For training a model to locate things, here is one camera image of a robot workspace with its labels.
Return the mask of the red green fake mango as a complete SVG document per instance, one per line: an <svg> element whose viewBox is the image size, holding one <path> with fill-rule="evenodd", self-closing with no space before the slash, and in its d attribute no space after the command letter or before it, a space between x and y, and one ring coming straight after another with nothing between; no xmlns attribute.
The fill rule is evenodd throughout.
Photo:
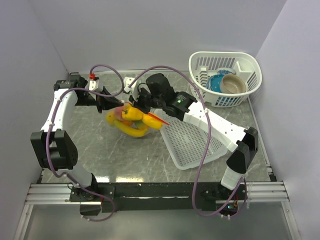
<svg viewBox="0 0 320 240"><path fill-rule="evenodd" d="M123 120L122 123L129 127L133 125L133 121L130 121L130 120Z"/></svg>

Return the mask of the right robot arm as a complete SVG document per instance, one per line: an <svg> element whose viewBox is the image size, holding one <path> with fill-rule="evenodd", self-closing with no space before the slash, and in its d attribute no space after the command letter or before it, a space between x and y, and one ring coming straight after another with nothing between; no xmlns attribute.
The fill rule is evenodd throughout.
<svg viewBox="0 0 320 240"><path fill-rule="evenodd" d="M222 198L232 198L237 192L236 185L258 152L258 131L254 127L246 129L235 125L206 108L202 100L187 92L175 91L162 73L151 75L145 83L147 89L139 87L137 79L125 77L124 92L133 107L146 114L152 109L161 109L168 116L205 131L232 153L218 188Z"/></svg>

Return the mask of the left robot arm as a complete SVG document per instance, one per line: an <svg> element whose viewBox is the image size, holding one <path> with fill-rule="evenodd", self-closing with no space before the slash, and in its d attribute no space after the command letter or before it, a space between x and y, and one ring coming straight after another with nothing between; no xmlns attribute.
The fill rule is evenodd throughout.
<svg viewBox="0 0 320 240"><path fill-rule="evenodd" d="M76 106L95 106L102 113L124 103L112 97L97 77L86 80L78 73L67 80L58 80L53 89L48 118L41 130L30 136L32 147L43 169L51 170L57 178L67 177L73 184L72 192L94 201L100 193L96 177L78 162L78 150L67 128Z"/></svg>

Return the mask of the yellow fake mango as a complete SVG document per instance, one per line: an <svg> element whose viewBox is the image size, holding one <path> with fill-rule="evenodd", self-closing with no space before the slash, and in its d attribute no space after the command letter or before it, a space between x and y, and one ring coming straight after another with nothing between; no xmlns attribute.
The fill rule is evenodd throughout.
<svg viewBox="0 0 320 240"><path fill-rule="evenodd" d="M159 130L163 126L162 121L153 113L143 114L141 120L145 125L156 130Z"/></svg>

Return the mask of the yellow fake lemon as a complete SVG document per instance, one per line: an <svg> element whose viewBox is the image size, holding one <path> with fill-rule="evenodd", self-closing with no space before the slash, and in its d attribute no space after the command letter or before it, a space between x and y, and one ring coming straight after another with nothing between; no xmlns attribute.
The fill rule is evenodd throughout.
<svg viewBox="0 0 320 240"><path fill-rule="evenodd" d="M106 122L111 126L111 127L115 127L116 126L116 122L118 121L116 114L113 110L110 110L107 112L106 114Z"/></svg>

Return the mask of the yellow fake bell pepper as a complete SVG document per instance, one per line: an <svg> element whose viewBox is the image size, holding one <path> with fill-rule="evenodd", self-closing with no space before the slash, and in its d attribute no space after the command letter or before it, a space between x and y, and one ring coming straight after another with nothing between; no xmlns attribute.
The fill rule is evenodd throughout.
<svg viewBox="0 0 320 240"><path fill-rule="evenodd" d="M130 104L123 106L122 118L126 121L140 121L143 117L143 112L133 107Z"/></svg>

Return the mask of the yellow fake banana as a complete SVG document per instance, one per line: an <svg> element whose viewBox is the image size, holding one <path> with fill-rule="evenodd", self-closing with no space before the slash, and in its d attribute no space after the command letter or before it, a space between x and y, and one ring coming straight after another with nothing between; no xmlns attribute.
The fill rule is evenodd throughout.
<svg viewBox="0 0 320 240"><path fill-rule="evenodd" d="M148 131L147 127L144 127L142 129L133 128L131 126L125 125L123 122L118 120L114 122L114 126L118 128L121 132L134 138L143 137Z"/></svg>

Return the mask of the clear zip top bag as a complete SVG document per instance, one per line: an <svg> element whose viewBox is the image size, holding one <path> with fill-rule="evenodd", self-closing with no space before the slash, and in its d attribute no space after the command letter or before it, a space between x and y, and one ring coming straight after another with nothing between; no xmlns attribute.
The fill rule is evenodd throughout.
<svg viewBox="0 0 320 240"><path fill-rule="evenodd" d="M113 128L133 138L142 138L162 127L170 124L158 115L148 112L143 113L132 106L128 101L120 101L123 105L108 110L105 116L106 122Z"/></svg>

